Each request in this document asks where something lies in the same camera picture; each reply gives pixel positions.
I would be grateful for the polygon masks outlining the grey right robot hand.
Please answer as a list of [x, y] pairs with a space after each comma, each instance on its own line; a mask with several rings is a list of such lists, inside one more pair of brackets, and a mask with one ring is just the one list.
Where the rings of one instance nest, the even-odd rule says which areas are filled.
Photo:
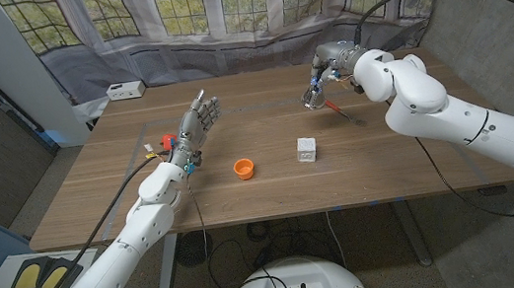
[[367, 49], [338, 40], [318, 45], [311, 63], [311, 90], [319, 94], [332, 81], [353, 80], [354, 66]]

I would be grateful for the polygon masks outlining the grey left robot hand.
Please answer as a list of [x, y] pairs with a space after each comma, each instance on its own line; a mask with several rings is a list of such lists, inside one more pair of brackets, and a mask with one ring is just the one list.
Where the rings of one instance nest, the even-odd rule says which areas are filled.
[[168, 162], [184, 171], [192, 166], [199, 166], [200, 149], [206, 142], [207, 133], [221, 114], [220, 101], [216, 97], [204, 98], [205, 90], [200, 90], [182, 117], [176, 137], [176, 144]]

